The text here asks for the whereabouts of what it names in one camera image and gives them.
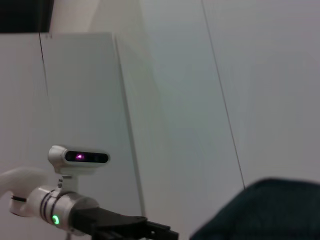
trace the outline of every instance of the camera lens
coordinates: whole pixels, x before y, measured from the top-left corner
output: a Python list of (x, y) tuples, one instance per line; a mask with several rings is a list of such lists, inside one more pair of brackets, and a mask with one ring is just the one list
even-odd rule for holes
[(105, 153), (68, 151), (65, 154), (65, 159), (68, 162), (105, 164), (109, 160), (109, 156)]

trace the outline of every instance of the silver metal cylinder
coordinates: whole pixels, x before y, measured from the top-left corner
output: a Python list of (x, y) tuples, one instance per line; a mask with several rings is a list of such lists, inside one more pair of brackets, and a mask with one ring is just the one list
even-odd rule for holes
[(58, 194), (52, 187), (40, 186), (30, 194), (26, 206), (28, 214), (42, 218), (59, 229), (81, 236), (83, 233), (70, 225), (73, 211), (96, 208), (99, 204), (93, 198), (76, 192)]

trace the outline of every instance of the purple light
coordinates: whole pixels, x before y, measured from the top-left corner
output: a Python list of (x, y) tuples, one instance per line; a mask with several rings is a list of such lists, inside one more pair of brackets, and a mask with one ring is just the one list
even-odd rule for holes
[(75, 156), (75, 159), (77, 160), (83, 160), (85, 159), (85, 155), (81, 154), (81, 153), (78, 153), (76, 156)]

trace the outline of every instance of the white cabinet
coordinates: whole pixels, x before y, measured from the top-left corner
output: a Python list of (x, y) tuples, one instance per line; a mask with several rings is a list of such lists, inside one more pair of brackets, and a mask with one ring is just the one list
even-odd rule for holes
[[(80, 177), (79, 192), (108, 210), (140, 215), (111, 36), (0, 35), (0, 73), (0, 172), (18, 166), (42, 168), (55, 185), (47, 158), (53, 144), (102, 149), (110, 153), (109, 164)], [(7, 193), (0, 199), (2, 240), (64, 239), (62, 230), (41, 219), (9, 213), (9, 198)]]

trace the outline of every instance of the dark cloth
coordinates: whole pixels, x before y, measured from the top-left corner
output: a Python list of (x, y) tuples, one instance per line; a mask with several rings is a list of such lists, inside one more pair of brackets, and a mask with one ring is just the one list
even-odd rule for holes
[(320, 240), (320, 185), (259, 181), (236, 196), (191, 240)]

